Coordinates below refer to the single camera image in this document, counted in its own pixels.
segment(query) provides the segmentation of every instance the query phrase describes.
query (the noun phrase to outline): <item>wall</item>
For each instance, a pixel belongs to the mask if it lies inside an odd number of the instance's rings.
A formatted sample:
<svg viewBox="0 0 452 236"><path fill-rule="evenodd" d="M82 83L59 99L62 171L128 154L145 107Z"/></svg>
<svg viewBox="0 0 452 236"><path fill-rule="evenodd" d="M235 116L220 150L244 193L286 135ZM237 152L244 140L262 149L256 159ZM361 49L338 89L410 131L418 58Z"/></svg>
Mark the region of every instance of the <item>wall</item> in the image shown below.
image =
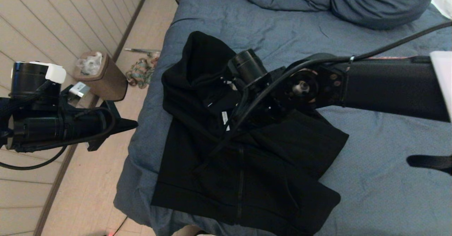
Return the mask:
<svg viewBox="0 0 452 236"><path fill-rule="evenodd" d="M86 51L112 56L139 1L0 0L0 96L10 92L14 61L62 65L68 72L63 88L75 83L77 57ZM0 161L29 166L57 152L18 154L0 149ZM33 171L0 167L0 236L33 234L62 161L63 156Z"/></svg>

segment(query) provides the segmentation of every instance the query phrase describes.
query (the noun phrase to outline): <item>trash can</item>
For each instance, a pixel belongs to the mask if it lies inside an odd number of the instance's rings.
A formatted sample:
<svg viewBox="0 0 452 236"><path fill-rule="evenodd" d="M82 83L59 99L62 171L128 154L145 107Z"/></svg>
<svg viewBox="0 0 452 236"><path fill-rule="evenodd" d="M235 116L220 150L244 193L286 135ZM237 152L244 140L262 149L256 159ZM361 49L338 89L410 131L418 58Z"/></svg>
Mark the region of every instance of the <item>trash can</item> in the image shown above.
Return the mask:
<svg viewBox="0 0 452 236"><path fill-rule="evenodd" d="M91 51L82 54L80 58L95 55L96 51ZM84 75L78 70L74 78L88 85L93 94L104 100L121 101L126 96L126 76L106 53L102 53L102 63L96 75Z"/></svg>

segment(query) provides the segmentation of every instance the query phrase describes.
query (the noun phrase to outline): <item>bed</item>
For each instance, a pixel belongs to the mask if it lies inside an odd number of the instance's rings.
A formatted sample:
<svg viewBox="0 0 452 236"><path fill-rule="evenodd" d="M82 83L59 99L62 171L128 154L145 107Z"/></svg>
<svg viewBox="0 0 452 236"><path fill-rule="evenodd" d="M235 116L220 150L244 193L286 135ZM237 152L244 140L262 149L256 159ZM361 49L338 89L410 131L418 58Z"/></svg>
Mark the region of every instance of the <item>bed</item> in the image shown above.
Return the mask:
<svg viewBox="0 0 452 236"><path fill-rule="evenodd" d="M180 0L138 119L140 126L131 138L115 206L137 223L152 227L157 236L170 236L189 224L218 236L273 236L150 205L172 119L162 107L160 78L181 59L191 32L215 36L235 52L252 48L265 67L274 70L319 52L353 55L371 51L445 21L433 5L409 24L371 30L327 11L272 11L247 0ZM449 51L450 37L450 28L438 30L382 56ZM452 234L450 176L406 163L412 154L450 155L450 123L342 107L319 112L350 138L320 179L342 199L316 235Z"/></svg>

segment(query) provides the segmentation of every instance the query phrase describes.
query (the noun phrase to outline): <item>white label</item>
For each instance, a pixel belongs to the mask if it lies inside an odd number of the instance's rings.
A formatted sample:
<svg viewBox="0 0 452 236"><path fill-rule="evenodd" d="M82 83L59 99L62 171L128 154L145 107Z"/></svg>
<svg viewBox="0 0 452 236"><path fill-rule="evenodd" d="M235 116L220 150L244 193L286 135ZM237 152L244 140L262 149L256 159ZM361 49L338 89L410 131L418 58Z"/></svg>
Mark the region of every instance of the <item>white label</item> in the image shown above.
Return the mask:
<svg viewBox="0 0 452 236"><path fill-rule="evenodd" d="M221 115L223 116L223 125L226 125L226 122L227 122L227 112L221 112ZM230 130L230 128L229 128L229 125L227 126L227 128L226 128L226 131L229 131Z"/></svg>

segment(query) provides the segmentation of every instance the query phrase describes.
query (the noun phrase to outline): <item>hoodie zipper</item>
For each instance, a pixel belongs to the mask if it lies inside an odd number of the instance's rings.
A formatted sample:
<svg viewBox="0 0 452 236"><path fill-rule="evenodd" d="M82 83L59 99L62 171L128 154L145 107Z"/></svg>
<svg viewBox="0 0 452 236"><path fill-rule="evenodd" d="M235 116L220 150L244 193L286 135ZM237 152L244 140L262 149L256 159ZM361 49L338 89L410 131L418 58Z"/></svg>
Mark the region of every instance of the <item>hoodie zipper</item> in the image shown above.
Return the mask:
<svg viewBox="0 0 452 236"><path fill-rule="evenodd" d="M243 198L243 184L244 184L244 151L243 147L241 146L239 148L239 161L240 161L240 183L239 183L239 192L237 197L237 221L236 223L239 224L241 218L242 218L242 198Z"/></svg>

